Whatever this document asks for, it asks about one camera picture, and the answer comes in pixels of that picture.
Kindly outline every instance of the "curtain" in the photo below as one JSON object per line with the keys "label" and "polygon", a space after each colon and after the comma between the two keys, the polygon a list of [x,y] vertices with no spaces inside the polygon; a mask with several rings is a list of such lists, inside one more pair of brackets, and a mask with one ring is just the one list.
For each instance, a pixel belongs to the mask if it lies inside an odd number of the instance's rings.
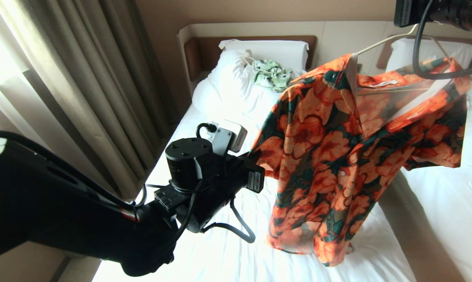
{"label": "curtain", "polygon": [[0,17],[27,69],[0,82],[0,129],[134,198],[178,117],[134,2],[0,0]]}

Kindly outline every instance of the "green patterned cloth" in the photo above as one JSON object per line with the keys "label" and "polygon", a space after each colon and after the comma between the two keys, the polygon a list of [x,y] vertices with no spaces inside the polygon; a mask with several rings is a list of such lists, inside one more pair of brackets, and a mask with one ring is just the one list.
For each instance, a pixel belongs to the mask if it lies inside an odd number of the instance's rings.
{"label": "green patterned cloth", "polygon": [[255,60],[252,63],[255,71],[254,82],[257,85],[283,92],[292,81],[292,70],[284,68],[273,60]]}

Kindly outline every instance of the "wooden headboard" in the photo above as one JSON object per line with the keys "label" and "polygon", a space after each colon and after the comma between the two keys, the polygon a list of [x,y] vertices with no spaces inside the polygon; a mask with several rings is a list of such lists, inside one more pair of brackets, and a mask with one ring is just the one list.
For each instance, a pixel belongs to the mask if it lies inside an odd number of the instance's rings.
{"label": "wooden headboard", "polygon": [[[415,38],[415,36],[408,36],[406,38],[413,39]],[[472,45],[472,39],[468,39],[468,38],[454,38],[454,37],[434,37],[434,38],[438,41],[459,42],[459,43],[467,43],[467,44]],[[397,41],[398,39],[399,38],[389,40],[384,44],[383,51],[381,52],[381,55],[379,56],[379,60],[377,61],[377,68],[386,69],[386,66],[388,66],[388,61],[392,53],[391,44],[394,41]]]}
{"label": "wooden headboard", "polygon": [[189,79],[194,81],[202,71],[211,71],[217,65],[222,50],[218,44],[222,40],[291,40],[308,43],[306,69],[311,68],[316,47],[314,35],[290,35],[290,36],[246,36],[246,37],[193,37],[184,45],[185,57]]}

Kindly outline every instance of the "wall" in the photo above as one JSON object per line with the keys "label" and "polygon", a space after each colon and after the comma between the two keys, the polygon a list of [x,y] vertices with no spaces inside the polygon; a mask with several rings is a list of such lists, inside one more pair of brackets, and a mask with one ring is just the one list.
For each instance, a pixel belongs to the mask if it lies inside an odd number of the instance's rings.
{"label": "wall", "polygon": [[193,23],[390,21],[394,0],[136,0],[180,112],[191,104],[177,32]]}
{"label": "wall", "polygon": [[65,254],[27,242],[0,255],[0,282],[50,282]]}

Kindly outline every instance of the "orange floral shirt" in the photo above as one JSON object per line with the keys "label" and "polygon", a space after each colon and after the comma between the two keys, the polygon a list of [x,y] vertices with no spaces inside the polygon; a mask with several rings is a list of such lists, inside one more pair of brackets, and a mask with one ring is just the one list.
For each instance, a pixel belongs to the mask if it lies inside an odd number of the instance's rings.
{"label": "orange floral shirt", "polygon": [[[438,59],[421,68],[459,66]],[[402,166],[459,166],[469,79],[425,80],[412,66],[358,75],[351,55],[300,79],[251,150],[266,176],[279,180],[267,241],[336,266]]]}

